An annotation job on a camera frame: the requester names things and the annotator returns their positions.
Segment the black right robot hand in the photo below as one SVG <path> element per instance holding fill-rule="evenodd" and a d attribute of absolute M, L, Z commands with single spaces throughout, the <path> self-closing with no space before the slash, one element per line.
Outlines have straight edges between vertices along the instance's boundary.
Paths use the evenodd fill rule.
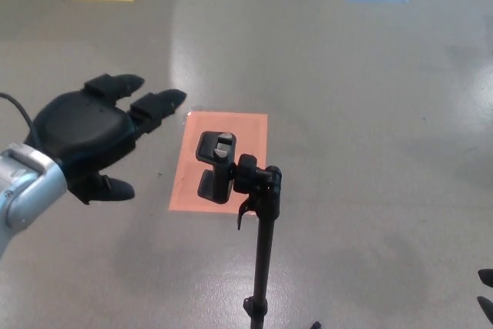
<path fill-rule="evenodd" d="M 488 287 L 492 287 L 492 283 L 493 283 L 493 270 L 492 269 L 480 269 L 478 271 L 478 276 L 484 285 L 486 285 Z M 480 305 L 481 309 L 483 310 L 486 318 L 489 320 L 490 323 L 492 323 L 492 321 L 493 321 L 493 303 L 492 303 L 492 301 L 486 297 L 477 296 L 477 302 Z"/>

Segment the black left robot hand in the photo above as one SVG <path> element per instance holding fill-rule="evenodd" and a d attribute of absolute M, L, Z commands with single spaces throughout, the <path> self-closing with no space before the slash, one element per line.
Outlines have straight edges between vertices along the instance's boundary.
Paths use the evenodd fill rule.
<path fill-rule="evenodd" d="M 42 153 L 62 170 L 68 190 L 84 204 L 92 201 L 131 200 L 131 184 L 100 172 L 136 148 L 137 140 L 157 129 L 185 102 L 179 89 L 148 93 L 128 110 L 118 100 L 142 87 L 144 78 L 133 74 L 103 74 L 77 91 L 54 98 L 34 118 L 35 133 L 26 144 L 40 142 Z"/>

